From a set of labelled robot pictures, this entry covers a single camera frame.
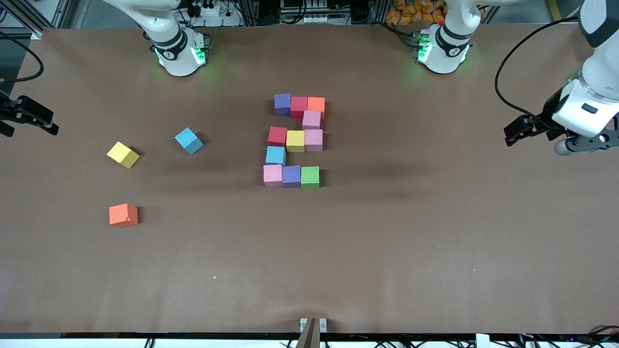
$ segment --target yellow cube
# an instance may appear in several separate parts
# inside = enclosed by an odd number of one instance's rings
[[[286,149],[288,152],[305,152],[305,131],[288,131]]]
[[[117,142],[116,145],[112,147],[112,149],[108,152],[108,156],[127,167],[127,169],[131,168],[137,159],[140,158],[140,155],[120,142]]]

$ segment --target floor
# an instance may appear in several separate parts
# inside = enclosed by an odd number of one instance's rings
[[[137,24],[128,16],[102,0],[84,1],[86,11],[75,21],[76,27],[84,29],[138,28]],[[582,0],[562,0],[558,4],[561,16],[569,15],[580,2]],[[549,23],[552,20],[552,12],[546,0],[520,0],[515,4],[503,6],[492,23]],[[25,52],[20,47],[8,40],[0,40],[0,76],[16,76],[24,56]],[[12,84],[0,85],[0,90],[5,93],[9,94],[11,89]]]

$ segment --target green cube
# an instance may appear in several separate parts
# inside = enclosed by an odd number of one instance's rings
[[[301,167],[301,188],[320,188],[319,167]]]

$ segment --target light blue cube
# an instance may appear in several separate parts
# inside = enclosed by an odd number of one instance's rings
[[[267,146],[267,164],[286,165],[286,149],[283,146]]]
[[[187,151],[190,155],[193,155],[196,151],[198,151],[204,144],[197,138],[189,127],[183,129],[182,132],[178,133],[174,139],[178,141],[179,144]]]

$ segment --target purple cube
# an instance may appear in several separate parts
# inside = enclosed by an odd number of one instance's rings
[[[292,98],[290,93],[275,94],[275,114],[277,116],[290,117],[290,105]]]
[[[282,184],[285,188],[301,187],[301,166],[282,167]]]

